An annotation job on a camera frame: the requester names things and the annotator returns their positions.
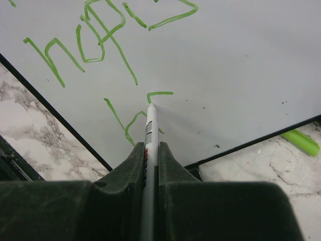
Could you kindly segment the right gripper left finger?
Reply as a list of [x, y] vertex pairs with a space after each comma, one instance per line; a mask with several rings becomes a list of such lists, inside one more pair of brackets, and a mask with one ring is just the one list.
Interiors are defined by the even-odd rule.
[[139, 240], [143, 156], [95, 182], [1, 182], [1, 240]]

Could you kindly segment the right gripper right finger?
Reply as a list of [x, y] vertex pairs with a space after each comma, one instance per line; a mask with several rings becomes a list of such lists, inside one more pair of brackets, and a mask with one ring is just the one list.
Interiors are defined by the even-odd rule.
[[303, 240], [287, 195], [268, 182], [202, 182], [159, 145], [159, 240]]

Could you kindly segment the white marker pen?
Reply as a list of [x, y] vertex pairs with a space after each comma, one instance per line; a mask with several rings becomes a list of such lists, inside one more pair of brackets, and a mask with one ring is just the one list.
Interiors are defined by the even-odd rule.
[[158, 165], [158, 123], [156, 108], [150, 103], [147, 109], [144, 147], [144, 170], [140, 240], [153, 240], [155, 167]]

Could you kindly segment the green marker cap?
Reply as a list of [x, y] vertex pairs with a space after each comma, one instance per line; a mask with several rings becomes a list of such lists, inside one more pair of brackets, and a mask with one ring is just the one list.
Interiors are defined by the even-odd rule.
[[316, 141], [298, 130], [282, 133], [281, 136], [310, 156], [317, 156], [320, 147]]

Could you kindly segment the white whiteboard black frame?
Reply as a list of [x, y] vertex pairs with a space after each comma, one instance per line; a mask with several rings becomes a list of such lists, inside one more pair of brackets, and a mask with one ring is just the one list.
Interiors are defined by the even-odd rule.
[[320, 115], [320, 1], [1, 1], [1, 63], [106, 168], [149, 102], [192, 166]]

